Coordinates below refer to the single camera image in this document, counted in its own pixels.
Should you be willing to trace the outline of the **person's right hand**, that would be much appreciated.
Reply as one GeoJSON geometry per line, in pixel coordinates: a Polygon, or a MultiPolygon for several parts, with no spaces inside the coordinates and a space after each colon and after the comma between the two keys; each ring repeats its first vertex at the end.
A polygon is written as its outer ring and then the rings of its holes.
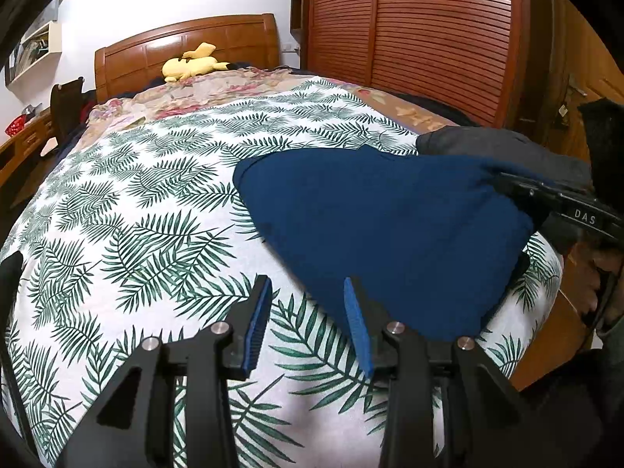
{"type": "Polygon", "coordinates": [[[576,275],[573,281],[572,304],[581,313],[597,309],[597,292],[601,285],[600,272],[620,277],[603,314],[603,326],[609,328],[623,316],[623,255],[605,252],[588,243],[578,243],[575,249],[576,275]]]}

